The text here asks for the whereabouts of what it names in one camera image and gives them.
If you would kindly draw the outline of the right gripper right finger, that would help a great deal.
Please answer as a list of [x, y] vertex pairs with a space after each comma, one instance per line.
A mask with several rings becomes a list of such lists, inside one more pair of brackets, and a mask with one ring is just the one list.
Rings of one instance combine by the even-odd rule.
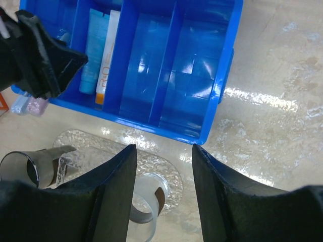
[[204, 241], [322, 241], [322, 186], [270, 187], [199, 145], [192, 168]]

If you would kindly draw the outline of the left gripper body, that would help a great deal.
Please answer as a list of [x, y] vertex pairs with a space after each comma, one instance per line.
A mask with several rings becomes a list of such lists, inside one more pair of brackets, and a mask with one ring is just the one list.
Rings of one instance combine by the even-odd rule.
[[22, 36], [18, 23], [1, 7], [1, 91], [21, 79], [15, 53]]

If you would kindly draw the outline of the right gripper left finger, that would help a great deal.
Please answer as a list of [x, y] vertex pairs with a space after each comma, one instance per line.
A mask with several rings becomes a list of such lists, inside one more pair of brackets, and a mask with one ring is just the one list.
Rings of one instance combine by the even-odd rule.
[[125, 241], [136, 168], [128, 145], [55, 189], [1, 182], [1, 241]]

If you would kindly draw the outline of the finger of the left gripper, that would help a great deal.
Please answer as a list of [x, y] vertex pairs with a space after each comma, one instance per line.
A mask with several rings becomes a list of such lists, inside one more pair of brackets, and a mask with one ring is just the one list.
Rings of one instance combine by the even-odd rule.
[[88, 56], [51, 37], [36, 15], [19, 10], [16, 16], [27, 55], [31, 58], [36, 79], [41, 83], [41, 91], [37, 97], [57, 98], [88, 62]]

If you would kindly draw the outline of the clear blue banded cup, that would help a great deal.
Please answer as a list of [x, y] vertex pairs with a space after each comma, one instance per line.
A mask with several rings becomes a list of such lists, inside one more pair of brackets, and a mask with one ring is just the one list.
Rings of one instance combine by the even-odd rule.
[[169, 193], [166, 179], [145, 173], [135, 180], [126, 241], [151, 241]]

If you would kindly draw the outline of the dark brown banded cup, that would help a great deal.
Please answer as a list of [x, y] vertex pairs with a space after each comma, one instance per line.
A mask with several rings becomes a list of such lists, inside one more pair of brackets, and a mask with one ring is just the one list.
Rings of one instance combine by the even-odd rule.
[[60, 146], [38, 151], [12, 151], [1, 160], [1, 181], [20, 181], [44, 189], [57, 179], [59, 159], [75, 151], [72, 146]]

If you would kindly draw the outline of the light blue toothpaste tube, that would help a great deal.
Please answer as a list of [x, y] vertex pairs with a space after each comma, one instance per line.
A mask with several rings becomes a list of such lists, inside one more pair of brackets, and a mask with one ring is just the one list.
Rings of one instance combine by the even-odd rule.
[[89, 25], [85, 53], [88, 63], [83, 67], [79, 91], [95, 93], [110, 16], [95, 9], [89, 11]]

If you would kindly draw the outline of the white orange toothpaste tube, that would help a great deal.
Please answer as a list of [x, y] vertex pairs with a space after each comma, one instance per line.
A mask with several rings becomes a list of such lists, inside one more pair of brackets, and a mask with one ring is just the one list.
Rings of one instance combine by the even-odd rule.
[[116, 41], [116, 34], [119, 24], [120, 12], [111, 10], [109, 25], [107, 29], [107, 35], [104, 45], [104, 51], [98, 76], [98, 82], [96, 87], [96, 98], [95, 103], [99, 105], [103, 105], [105, 90], [107, 86], [107, 80], [109, 78], [109, 72], [112, 62], [112, 56], [114, 52], [114, 46]]

